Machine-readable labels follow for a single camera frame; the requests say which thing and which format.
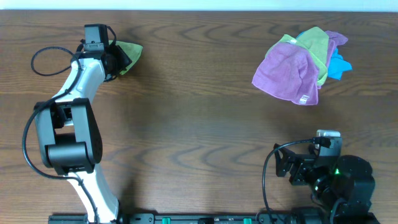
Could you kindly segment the light green microfiber cloth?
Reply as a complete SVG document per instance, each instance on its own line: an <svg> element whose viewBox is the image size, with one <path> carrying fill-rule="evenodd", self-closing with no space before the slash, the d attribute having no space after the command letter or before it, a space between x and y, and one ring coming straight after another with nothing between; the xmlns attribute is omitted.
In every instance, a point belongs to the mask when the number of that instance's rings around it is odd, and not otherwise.
<svg viewBox="0 0 398 224"><path fill-rule="evenodd" d="M120 46L120 48L126 53L126 55L131 59L131 63L124 69L120 71L120 75L125 75L127 74L128 71L137 63L139 60L143 46L139 44L133 44L129 42L122 42L122 41L117 41L116 42L117 46Z"/></svg>

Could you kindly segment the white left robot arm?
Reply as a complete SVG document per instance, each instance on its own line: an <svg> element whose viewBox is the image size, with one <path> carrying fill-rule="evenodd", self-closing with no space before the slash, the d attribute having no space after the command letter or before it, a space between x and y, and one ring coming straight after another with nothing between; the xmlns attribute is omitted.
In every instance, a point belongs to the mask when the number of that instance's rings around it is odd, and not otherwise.
<svg viewBox="0 0 398 224"><path fill-rule="evenodd" d="M92 102L98 88L116 79L134 64L134 59L114 44L83 44L72 54L70 72L58 93L37 103L22 137L27 153L27 134L35 125L40 156L47 174L32 162L28 165L48 179L72 185L86 209L82 223L119 223L119 200L111 192L100 162L103 142Z"/></svg>

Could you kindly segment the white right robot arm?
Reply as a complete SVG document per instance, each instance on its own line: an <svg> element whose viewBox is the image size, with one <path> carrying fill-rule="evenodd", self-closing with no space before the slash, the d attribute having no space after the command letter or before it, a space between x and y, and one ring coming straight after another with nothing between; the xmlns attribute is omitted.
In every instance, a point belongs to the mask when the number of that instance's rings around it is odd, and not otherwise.
<svg viewBox="0 0 398 224"><path fill-rule="evenodd" d="M369 210L376 182L370 163L342 156L341 144L309 145L308 154L283 147L275 152L276 175L290 174L291 185L308 185L319 206L293 208L285 223L378 223Z"/></svg>

